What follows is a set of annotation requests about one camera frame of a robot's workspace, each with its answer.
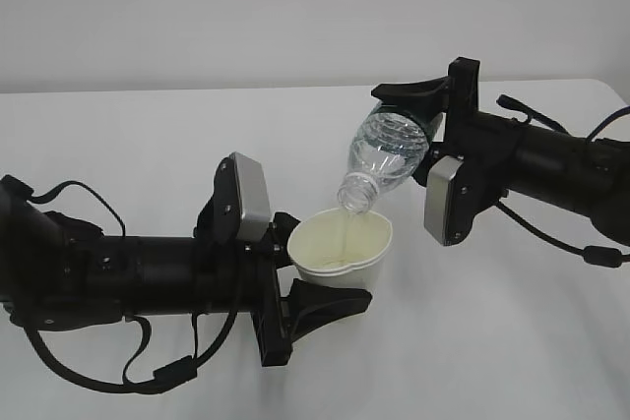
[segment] plastic bottle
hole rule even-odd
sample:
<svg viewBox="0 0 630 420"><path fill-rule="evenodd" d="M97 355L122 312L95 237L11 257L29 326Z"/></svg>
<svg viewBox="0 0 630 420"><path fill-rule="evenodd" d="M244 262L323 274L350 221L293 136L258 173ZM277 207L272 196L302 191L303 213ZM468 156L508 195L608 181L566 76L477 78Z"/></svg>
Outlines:
<svg viewBox="0 0 630 420"><path fill-rule="evenodd" d="M378 197L402 184L429 149L441 115L421 127L397 113L372 113L352 140L347 174L337 194L350 213L369 211Z"/></svg>

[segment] black cable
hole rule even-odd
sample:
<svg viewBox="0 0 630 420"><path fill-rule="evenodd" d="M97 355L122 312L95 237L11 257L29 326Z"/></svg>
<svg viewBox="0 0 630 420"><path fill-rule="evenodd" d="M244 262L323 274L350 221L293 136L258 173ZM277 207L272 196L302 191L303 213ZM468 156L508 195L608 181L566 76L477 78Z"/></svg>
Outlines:
<svg viewBox="0 0 630 420"><path fill-rule="evenodd" d="M142 338L140 339L140 345L138 346L138 349L133 354L133 356L129 358L129 361L127 361L127 364L125 364L125 367L122 369L122 383L126 386L134 386L137 383L133 383L129 380L129 378L127 377L127 371L129 370L129 366L131 366L131 363L133 363L136 358L138 358L138 356L140 356L145 351L145 349L147 349L147 346L149 346L152 330L151 324L144 317L131 315L128 318L130 321L138 323L142 330Z"/></svg>
<svg viewBox="0 0 630 420"><path fill-rule="evenodd" d="M497 208L499 210L501 210L503 213L508 215L514 221L516 221L519 225L521 225L523 228L528 230L531 234L533 234L534 236L537 236L538 238L540 238L544 242L546 242L546 243L548 243L550 245L553 245L556 248L559 248L560 250L567 251L567 252L572 253L574 255L583 256L583 254L584 254L583 250L581 250L580 248L576 248L575 246L571 246L571 245L569 245L567 243L564 243L564 242L562 242L562 241L560 241L560 240L558 240L556 238L553 238L550 235L547 235L546 233L544 233L543 231L539 230L538 228L533 226L531 223L526 221L524 218L522 218L520 215L518 215L515 211L513 211L512 209L507 207L502 202L497 202L496 206L497 206Z"/></svg>
<svg viewBox="0 0 630 420"><path fill-rule="evenodd" d="M592 142L597 135L599 135L608 125L617 120L618 118L630 115L630 106L623 107L614 113L608 115L599 125L592 130L586 138L587 143Z"/></svg>
<svg viewBox="0 0 630 420"><path fill-rule="evenodd" d="M210 358L212 358L219 348L223 345L223 342L229 335L229 331L234 326L234 322L236 320L236 316L238 315L238 308L240 307L240 301L243 296L243 285L244 285L244 273L243 264L241 258L238 258L238 267L237 267L237 276L236 276L236 291L234 293L234 299L232 300L232 306L229 308L229 312L227 313L227 317L225 318L225 322L221 327L219 334L212 342L212 344L204 351L201 356L197 358L197 367L200 368L204 365Z"/></svg>
<svg viewBox="0 0 630 420"><path fill-rule="evenodd" d="M195 312L190 316L190 323L193 326L193 338L195 342L195 351L193 352L193 359L199 357L199 312Z"/></svg>
<svg viewBox="0 0 630 420"><path fill-rule="evenodd" d="M501 94L496 99L496 103L506 110L513 110L515 112L522 112L528 116L526 124L530 123L534 118L537 122L541 123L547 128L550 128L554 132L562 133L563 135L570 135L566 128L564 128L559 122L543 115L542 113L534 110L533 108L525 105L520 100L509 95Z"/></svg>
<svg viewBox="0 0 630 420"><path fill-rule="evenodd" d="M80 182L80 181L62 182L61 184L53 187L52 189L50 189L48 192L46 192L45 194L41 196L31 196L29 198L29 202L32 202L33 204L37 204L37 205L48 204L49 202L53 201L59 194L61 194L61 191L63 191L64 189L70 186L78 186L78 187L81 187L82 189L85 189L90 194L92 194L107 210L109 210L109 213L113 215L113 217L116 219L116 221L120 225L120 231L122 233L122 237L125 238L125 236L127 235L127 229L125 228L125 223L122 221L122 218L120 218L118 213L116 213L116 210L114 210L111 207L111 205L108 204L105 201L105 199L98 194L97 191L92 189L87 184L84 184L83 182Z"/></svg>
<svg viewBox="0 0 630 420"><path fill-rule="evenodd" d="M505 206L501 202L497 202L496 207L503 213L508 215L514 221L516 221L523 228L528 230L534 236L537 236L542 241L555 246L556 248L571 253L573 255L580 256L586 263L595 266L602 266L605 268L619 268L623 263L630 262L630 254L623 255L616 248L606 248L604 246L586 246L584 249L576 248L575 246L564 243L543 231L539 230L531 223L526 221L515 211Z"/></svg>

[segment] white table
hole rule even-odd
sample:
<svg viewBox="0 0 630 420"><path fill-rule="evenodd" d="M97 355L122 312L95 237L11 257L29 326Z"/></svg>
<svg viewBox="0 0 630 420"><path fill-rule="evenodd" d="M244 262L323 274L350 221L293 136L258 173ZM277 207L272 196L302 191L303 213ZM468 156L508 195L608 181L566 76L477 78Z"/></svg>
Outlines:
<svg viewBox="0 0 630 420"><path fill-rule="evenodd" d="M373 106L370 88L173 90L0 95L0 167L38 192L94 185L130 234L190 235L233 150L260 160L274 210L304 218L335 204L347 145ZM622 100L597 81L485 83L482 109L514 95L575 134ZM629 122L607 133L627 138ZM285 368L261 368L247 315L196 381L162 396L111 396L57 379L21 330L0 320L0 416L159 419L622 419L630 417L628 269L589 267L489 210L460 246L422 228L409 181L377 205L393 250L368 312L299 340ZM513 195L524 216L576 244L603 238L583 218ZM81 190L54 207L118 231ZM284 289L296 276L281 271ZM205 343L221 315L205 318ZM153 318L135 379L190 353L187 317ZM118 382L139 341L118 324L45 337L82 373Z"/></svg>

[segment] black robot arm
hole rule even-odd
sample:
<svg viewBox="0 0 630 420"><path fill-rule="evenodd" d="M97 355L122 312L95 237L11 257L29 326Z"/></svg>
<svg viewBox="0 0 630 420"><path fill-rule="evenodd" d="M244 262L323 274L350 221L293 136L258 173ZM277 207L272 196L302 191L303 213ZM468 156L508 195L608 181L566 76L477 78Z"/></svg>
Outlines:
<svg viewBox="0 0 630 420"><path fill-rule="evenodd" d="M221 347L238 312L251 314L263 366L288 362L292 344L317 328L364 312L362 289L338 289L296 279L281 296L277 271L290 264L286 242L298 220L273 220L262 167L234 153L215 176L215 191L191 238L105 236L92 223L59 212L41 213L69 181L34 197L21 181L0 181L0 302L11 322L23 327L36 353L56 374L81 387L109 393L154 394L197 374ZM126 320L142 328L139 355L151 336L146 315L227 312L215 342L154 371L151 380L105 383L75 373L55 359L41 330L76 330Z"/></svg>
<svg viewBox="0 0 630 420"><path fill-rule="evenodd" d="M526 120L479 111L478 72L478 61L458 58L445 78L381 85L372 92L390 111L424 124L446 116L443 141L432 144L413 175L426 187L425 228L442 245L455 245L468 237L480 212L497 206L536 236L588 263L616 268L628 261L617 249L559 242L500 199L512 190L581 214L604 236L630 246L630 143L595 140L630 108L611 115L589 136L573 137L556 121L506 95L498 104L523 113Z"/></svg>

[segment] white paper cup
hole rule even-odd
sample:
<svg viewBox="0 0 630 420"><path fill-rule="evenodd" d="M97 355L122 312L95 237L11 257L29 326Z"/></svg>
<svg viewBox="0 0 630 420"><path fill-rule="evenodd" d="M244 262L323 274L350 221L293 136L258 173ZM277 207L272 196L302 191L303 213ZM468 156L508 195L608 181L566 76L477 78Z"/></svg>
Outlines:
<svg viewBox="0 0 630 420"><path fill-rule="evenodd" d="M375 211L354 217L347 227L349 258L331 266L343 252L346 226L346 211L331 209L295 227L287 251L302 279L330 287L374 287L392 243L392 222Z"/></svg>

